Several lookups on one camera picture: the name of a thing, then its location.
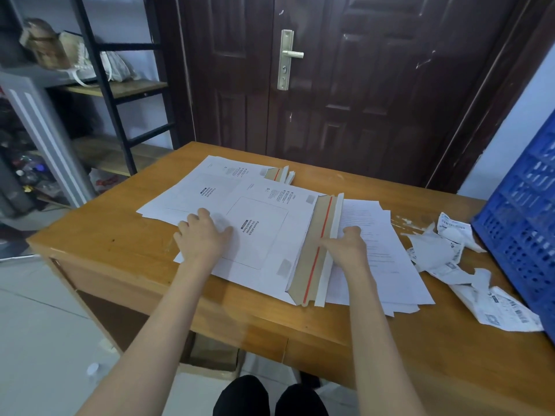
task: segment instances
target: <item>tiled floor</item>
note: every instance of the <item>tiled floor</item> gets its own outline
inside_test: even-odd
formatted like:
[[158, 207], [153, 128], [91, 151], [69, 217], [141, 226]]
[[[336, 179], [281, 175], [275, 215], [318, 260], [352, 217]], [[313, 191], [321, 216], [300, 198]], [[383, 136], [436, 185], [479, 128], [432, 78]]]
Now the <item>tiled floor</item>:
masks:
[[[38, 216], [37, 221], [52, 218]], [[87, 366], [98, 362], [108, 370], [118, 359], [102, 340], [101, 331], [40, 259], [0, 263], [0, 414], [73, 415], [94, 389]], [[247, 354], [241, 374], [246, 373], [262, 381], [271, 409], [295, 382], [288, 367], [253, 354]], [[210, 415], [227, 384], [177, 375], [164, 416]], [[330, 416], [358, 414], [352, 390], [338, 387], [322, 399]]]

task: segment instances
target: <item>human hand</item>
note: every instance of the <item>human hand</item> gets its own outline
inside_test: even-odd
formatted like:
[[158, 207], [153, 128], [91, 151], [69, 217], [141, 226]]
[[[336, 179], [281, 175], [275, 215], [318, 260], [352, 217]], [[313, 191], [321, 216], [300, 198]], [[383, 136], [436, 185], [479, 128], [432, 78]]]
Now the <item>human hand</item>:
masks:
[[218, 232], [206, 209], [199, 209], [198, 215], [191, 213], [187, 222], [179, 222], [178, 227], [180, 232], [174, 234], [174, 239], [187, 266], [197, 265], [211, 272], [226, 251], [233, 228], [228, 226]]
[[358, 226], [343, 229], [342, 238], [322, 238], [320, 245], [326, 248], [334, 261], [343, 269], [345, 276], [360, 271], [370, 273], [366, 252], [366, 243], [360, 237]]

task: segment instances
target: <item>blue plastic crate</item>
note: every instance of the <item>blue plastic crate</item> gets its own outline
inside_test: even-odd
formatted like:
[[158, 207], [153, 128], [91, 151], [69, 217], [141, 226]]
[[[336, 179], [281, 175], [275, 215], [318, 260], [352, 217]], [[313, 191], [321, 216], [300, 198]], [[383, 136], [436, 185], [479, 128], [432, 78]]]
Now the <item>blue plastic crate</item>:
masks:
[[472, 227], [555, 343], [555, 111]]

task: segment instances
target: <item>wooden desk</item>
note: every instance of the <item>wooden desk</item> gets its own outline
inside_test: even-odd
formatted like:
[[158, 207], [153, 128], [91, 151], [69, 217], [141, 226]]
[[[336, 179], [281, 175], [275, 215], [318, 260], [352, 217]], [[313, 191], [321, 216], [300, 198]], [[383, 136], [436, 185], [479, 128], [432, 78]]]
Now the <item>wooden desk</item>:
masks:
[[[297, 186], [379, 200], [393, 219], [410, 219], [418, 226], [437, 221], [440, 211], [468, 222], [483, 205], [467, 197], [190, 143], [30, 239], [121, 350], [140, 329], [145, 314], [156, 307], [177, 270], [175, 227], [135, 211], [177, 183], [206, 155], [290, 165]], [[406, 237], [401, 240], [409, 246]], [[461, 267], [470, 272], [474, 267], [491, 270], [493, 284], [514, 294], [488, 254], [465, 250]], [[415, 314], [399, 313], [388, 321], [429, 413], [555, 414], [555, 350], [547, 337], [483, 326], [446, 285], [428, 274], [422, 277], [436, 305], [422, 306]], [[294, 307], [212, 276], [192, 330], [354, 387], [346, 306]]]

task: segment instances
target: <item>human arm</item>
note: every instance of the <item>human arm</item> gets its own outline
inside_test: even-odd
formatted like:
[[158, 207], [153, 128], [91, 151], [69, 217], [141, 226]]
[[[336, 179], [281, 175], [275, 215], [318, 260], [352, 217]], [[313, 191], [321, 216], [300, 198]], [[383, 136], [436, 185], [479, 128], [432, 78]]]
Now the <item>human arm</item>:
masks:
[[349, 285], [352, 352], [362, 416], [424, 416], [420, 398], [405, 371], [378, 298], [360, 228], [322, 245], [341, 266]]
[[185, 261], [171, 286], [77, 416], [162, 414], [204, 284], [232, 234], [218, 232], [206, 209], [188, 222], [174, 235]]

